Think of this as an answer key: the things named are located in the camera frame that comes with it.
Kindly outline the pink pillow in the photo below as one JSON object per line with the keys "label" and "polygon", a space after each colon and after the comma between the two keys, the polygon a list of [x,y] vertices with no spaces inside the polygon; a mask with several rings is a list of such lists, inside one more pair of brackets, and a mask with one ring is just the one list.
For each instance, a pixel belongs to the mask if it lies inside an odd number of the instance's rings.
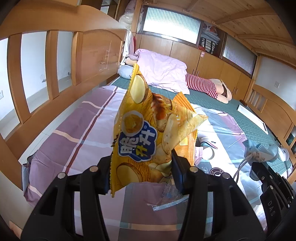
{"label": "pink pillow", "polygon": [[175,58],[146,49],[137,49],[137,64],[148,85],[170,92],[189,94],[187,65]]}

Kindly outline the clear cartoon plastic bag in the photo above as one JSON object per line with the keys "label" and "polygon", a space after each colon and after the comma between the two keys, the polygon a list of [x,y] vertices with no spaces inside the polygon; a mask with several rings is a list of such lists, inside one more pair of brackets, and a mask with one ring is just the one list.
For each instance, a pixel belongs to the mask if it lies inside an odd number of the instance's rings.
{"label": "clear cartoon plastic bag", "polygon": [[153,211],[164,210],[180,203],[183,203],[189,199],[188,195],[182,195],[177,189],[173,178],[170,178],[165,183],[161,197],[157,200],[155,204],[148,202],[147,206],[150,206]]}

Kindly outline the striped plush doll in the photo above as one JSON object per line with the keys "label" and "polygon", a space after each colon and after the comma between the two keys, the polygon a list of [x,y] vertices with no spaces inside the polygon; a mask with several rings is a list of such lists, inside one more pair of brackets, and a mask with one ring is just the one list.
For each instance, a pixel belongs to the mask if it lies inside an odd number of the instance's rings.
{"label": "striped plush doll", "polygon": [[[125,65],[134,66],[135,64],[137,64],[137,60],[133,60],[130,57],[125,59]],[[189,91],[192,89],[203,92],[224,104],[227,104],[232,99],[230,90],[219,79],[205,79],[187,73],[186,84]]]}

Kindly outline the white massager device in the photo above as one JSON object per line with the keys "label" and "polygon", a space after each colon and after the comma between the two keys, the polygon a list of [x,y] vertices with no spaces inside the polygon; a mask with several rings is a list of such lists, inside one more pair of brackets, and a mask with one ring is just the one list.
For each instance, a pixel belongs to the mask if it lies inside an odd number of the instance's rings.
{"label": "white massager device", "polygon": [[286,162],[290,160],[290,154],[288,150],[284,147],[278,147],[278,159],[280,159],[282,162]]}

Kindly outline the light blue pillow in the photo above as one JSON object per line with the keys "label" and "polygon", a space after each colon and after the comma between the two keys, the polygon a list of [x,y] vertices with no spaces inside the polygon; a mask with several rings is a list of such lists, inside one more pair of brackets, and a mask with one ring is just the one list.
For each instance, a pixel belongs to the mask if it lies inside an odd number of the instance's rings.
{"label": "light blue pillow", "polygon": [[123,65],[119,67],[118,74],[120,77],[130,79],[133,72],[133,66]]}

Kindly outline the yellow chip bag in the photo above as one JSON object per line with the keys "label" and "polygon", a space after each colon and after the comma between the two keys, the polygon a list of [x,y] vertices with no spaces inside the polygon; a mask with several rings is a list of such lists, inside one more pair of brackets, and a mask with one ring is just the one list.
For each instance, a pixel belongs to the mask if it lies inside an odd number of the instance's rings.
{"label": "yellow chip bag", "polygon": [[198,127],[207,118],[181,92],[173,99],[153,93],[135,64],[114,122],[111,194],[130,183],[168,178],[172,150],[183,140],[194,147]]}

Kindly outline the green bed mat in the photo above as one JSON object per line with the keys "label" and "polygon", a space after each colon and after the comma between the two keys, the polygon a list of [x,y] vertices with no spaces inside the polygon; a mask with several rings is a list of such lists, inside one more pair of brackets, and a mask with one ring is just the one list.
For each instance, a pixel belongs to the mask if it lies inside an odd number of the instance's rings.
{"label": "green bed mat", "polygon": [[[128,89],[130,80],[122,77],[114,80],[110,85],[120,87],[122,89]],[[153,86],[150,86],[150,89],[153,93],[161,94],[169,99],[173,99],[176,95],[174,92],[168,90],[159,89]],[[241,104],[237,100],[231,100],[228,104],[223,104],[208,95],[197,92],[195,90],[190,90],[189,95],[185,95],[186,98],[191,102],[191,104],[197,104],[204,108],[215,109],[222,112],[225,112],[231,115],[240,128],[245,133],[247,139],[255,141],[257,144],[262,144],[265,148],[268,148],[270,145],[278,145],[278,142],[275,139],[275,136],[268,130],[268,135],[261,130],[256,124],[250,121],[247,117],[237,111],[238,106]],[[275,172],[279,174],[290,174],[292,172],[292,163],[290,160],[286,162],[275,161],[269,164]]]}

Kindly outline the white paper cup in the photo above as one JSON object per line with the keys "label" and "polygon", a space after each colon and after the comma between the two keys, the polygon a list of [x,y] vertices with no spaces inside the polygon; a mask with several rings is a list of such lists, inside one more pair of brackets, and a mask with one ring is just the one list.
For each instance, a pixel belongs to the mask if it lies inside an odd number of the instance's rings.
{"label": "white paper cup", "polygon": [[214,158],[217,142],[207,137],[198,138],[195,146],[195,165],[202,160],[209,161]]}

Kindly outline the wooden bunk bed frame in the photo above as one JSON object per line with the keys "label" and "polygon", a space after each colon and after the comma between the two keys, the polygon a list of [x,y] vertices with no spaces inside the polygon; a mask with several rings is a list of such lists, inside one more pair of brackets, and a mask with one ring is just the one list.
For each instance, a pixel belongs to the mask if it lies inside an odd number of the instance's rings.
{"label": "wooden bunk bed frame", "polygon": [[116,75],[124,45],[137,49],[136,34],[199,49],[197,41],[148,31],[150,9],[216,27],[222,42],[213,55],[251,78],[243,100],[257,90],[264,98],[256,112],[279,139],[285,141],[292,130],[292,108],[256,83],[265,58],[295,67],[295,39],[273,9],[275,1],[136,1],[130,30],[119,22],[127,5],[120,1],[108,15],[83,1],[1,1],[1,114],[13,113],[18,120],[1,135],[1,172],[18,188],[25,150],[66,108]]}

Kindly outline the striped pink grey bedsheet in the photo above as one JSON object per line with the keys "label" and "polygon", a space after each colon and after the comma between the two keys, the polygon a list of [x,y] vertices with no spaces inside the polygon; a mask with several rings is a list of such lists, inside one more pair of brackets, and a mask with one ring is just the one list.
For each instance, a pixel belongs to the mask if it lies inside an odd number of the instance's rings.
{"label": "striped pink grey bedsheet", "polygon": [[[126,89],[111,85],[97,88],[64,120],[30,157],[31,165],[24,189],[26,201],[35,206],[60,172],[79,174],[112,152],[113,126]],[[201,161],[209,174],[234,173],[244,157],[248,140],[234,118],[222,111],[192,104],[208,116],[198,136],[218,141],[216,156]],[[99,197],[106,229],[111,240],[177,240],[187,204],[153,211],[165,184],[130,184]]]}

